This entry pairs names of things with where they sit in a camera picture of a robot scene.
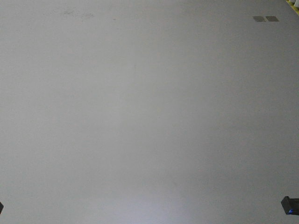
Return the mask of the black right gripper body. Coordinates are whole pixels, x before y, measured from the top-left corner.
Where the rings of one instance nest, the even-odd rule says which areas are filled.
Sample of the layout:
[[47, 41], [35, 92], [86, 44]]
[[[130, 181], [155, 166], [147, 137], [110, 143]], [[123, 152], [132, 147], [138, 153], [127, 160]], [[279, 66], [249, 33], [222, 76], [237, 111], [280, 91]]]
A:
[[281, 201], [281, 205], [286, 215], [299, 215], [299, 199], [285, 196]]

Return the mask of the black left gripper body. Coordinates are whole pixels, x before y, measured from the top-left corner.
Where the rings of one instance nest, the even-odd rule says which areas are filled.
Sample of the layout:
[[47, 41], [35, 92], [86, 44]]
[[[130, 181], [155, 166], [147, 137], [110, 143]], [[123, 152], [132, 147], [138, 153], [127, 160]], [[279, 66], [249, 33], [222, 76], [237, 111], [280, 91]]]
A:
[[0, 202], [0, 214], [2, 213], [3, 208], [4, 208], [4, 205]]

